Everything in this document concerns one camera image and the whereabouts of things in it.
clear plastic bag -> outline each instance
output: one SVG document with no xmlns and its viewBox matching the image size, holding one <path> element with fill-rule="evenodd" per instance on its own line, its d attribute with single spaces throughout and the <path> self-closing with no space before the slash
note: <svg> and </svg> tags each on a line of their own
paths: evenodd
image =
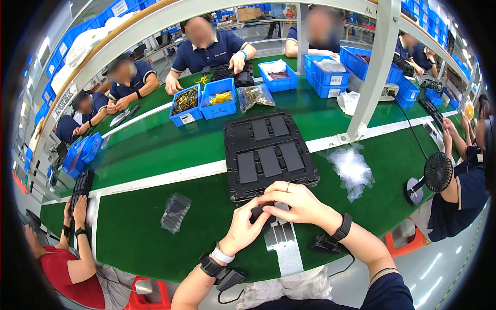
<svg viewBox="0 0 496 310">
<path fill-rule="evenodd" d="M 269 88 L 265 83 L 257 86 L 238 87 L 238 95 L 240 96 L 240 108 L 243 113 L 246 113 L 255 104 L 275 107 L 276 103 L 270 94 Z"/>
<path fill-rule="evenodd" d="M 174 193 L 171 198 L 167 199 L 164 215 L 160 219 L 160 227 L 167 229 L 172 234 L 179 231 L 181 222 L 191 206 L 191 200 Z"/>
</svg>

gray rectangular part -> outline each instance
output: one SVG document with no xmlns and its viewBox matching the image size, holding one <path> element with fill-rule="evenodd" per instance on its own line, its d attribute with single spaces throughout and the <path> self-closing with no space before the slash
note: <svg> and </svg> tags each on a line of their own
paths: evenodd
<svg viewBox="0 0 496 310">
<path fill-rule="evenodd" d="M 289 134 L 288 127 L 286 126 L 286 122 L 282 115 L 269 117 L 269 121 L 276 137 Z"/>
<path fill-rule="evenodd" d="M 240 174 L 240 183 L 246 184 L 258 181 L 256 174 L 255 159 L 253 152 L 239 154 L 238 158 L 238 172 Z"/>
<path fill-rule="evenodd" d="M 266 178 L 282 174 L 276 152 L 272 146 L 259 149 L 258 155 L 260 156 L 263 174 Z"/>
<path fill-rule="evenodd" d="M 289 172 L 305 167 L 294 142 L 280 144 L 279 148 L 281 149 L 282 157 L 286 162 L 286 168 Z"/>
<path fill-rule="evenodd" d="M 265 123 L 265 119 L 257 119 L 251 121 L 251 129 L 253 130 L 255 141 L 260 141 L 270 138 L 269 130 L 267 129 L 267 124 Z"/>
</svg>

red stool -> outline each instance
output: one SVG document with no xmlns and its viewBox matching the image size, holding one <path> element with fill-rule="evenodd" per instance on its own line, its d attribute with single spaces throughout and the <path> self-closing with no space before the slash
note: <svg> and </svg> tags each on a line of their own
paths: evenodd
<svg viewBox="0 0 496 310">
<path fill-rule="evenodd" d="M 134 282 L 132 283 L 132 292 L 129 298 L 129 304 L 124 308 L 124 310 L 170 310 L 171 301 L 169 300 L 169 294 L 167 293 L 167 286 L 164 281 L 158 281 L 158 288 L 160 291 L 160 302 L 159 303 L 148 303 L 143 295 L 138 295 L 136 293 L 136 281 L 140 280 L 150 280 L 140 276 L 136 276 Z"/>
<path fill-rule="evenodd" d="M 394 240 L 391 232 L 385 234 L 384 236 L 386 238 L 386 246 L 389 253 L 391 254 L 391 257 L 405 255 L 425 245 L 424 235 L 422 235 L 422 232 L 417 227 L 415 227 L 415 234 L 410 237 L 410 242 L 402 246 L 401 248 L 394 247 Z"/>
</svg>

black cable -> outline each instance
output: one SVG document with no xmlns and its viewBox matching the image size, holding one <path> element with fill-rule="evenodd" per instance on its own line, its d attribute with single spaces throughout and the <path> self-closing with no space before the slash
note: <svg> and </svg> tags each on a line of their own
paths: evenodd
<svg viewBox="0 0 496 310">
<path fill-rule="evenodd" d="M 419 144 L 419 147 L 422 150 L 422 153 L 424 154 L 425 158 L 428 159 L 428 156 L 427 156 L 426 152 L 424 151 L 424 148 L 420 144 L 419 138 L 417 137 L 417 134 L 415 133 L 415 130 L 413 130 L 412 123 L 410 123 L 410 119 L 408 118 L 408 116 L 406 116 L 405 110 L 403 110 L 403 108 L 401 107 L 401 105 L 400 105 L 400 103 L 398 101 L 398 98 L 396 98 L 396 95 L 394 94 L 394 91 L 389 91 L 387 94 L 389 96 L 392 96 L 394 98 L 394 101 L 396 101 L 396 103 L 400 107 L 401 112 L 403 112 L 403 115 L 406 117 L 406 120 L 408 121 L 408 124 L 410 125 L 410 129 L 412 130 L 413 135 L 415 136 L 415 139 L 417 140 L 417 143 Z"/>
<path fill-rule="evenodd" d="M 219 295 L 217 295 L 217 302 L 220 303 L 221 305 L 225 305 L 225 304 L 230 304 L 232 302 L 235 302 L 236 300 L 238 300 L 239 298 L 241 298 L 241 294 L 243 294 L 245 292 L 245 290 L 241 290 L 240 294 L 238 295 L 238 298 L 236 299 L 233 299 L 231 301 L 228 301 L 228 302 L 225 302 L 223 303 L 222 301 L 220 301 L 220 295 L 222 294 L 222 291 L 219 292 Z"/>
<path fill-rule="evenodd" d="M 348 265 L 348 267 L 344 268 L 344 269 L 343 269 L 343 270 L 341 270 L 341 271 L 338 271 L 338 272 L 336 272 L 336 273 L 331 274 L 331 275 L 329 276 L 329 278 L 330 278 L 330 277 L 332 277 L 332 276 L 335 276 L 336 274 L 339 274 L 339 273 L 345 272 L 345 271 L 346 271 L 346 270 L 348 270 L 348 268 L 350 268 L 350 266 L 351 266 L 351 265 L 355 262 L 355 257 L 353 256 L 353 254 L 351 254 L 350 252 L 349 252 L 348 254 L 349 254 L 349 255 L 351 255 L 351 257 L 353 258 L 353 260 L 352 260 L 352 261 L 351 261 L 351 263 Z"/>
</svg>

black fan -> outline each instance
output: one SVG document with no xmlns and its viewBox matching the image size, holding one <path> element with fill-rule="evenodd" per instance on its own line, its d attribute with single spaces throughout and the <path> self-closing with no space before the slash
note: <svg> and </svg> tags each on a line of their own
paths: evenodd
<svg viewBox="0 0 496 310">
<path fill-rule="evenodd" d="M 422 185 L 433 192 L 442 192 L 447 189 L 453 177 L 451 159 L 443 152 L 432 154 L 424 165 L 424 175 L 420 180 L 409 178 L 405 184 L 406 200 L 412 205 L 418 205 L 424 199 Z"/>
</svg>

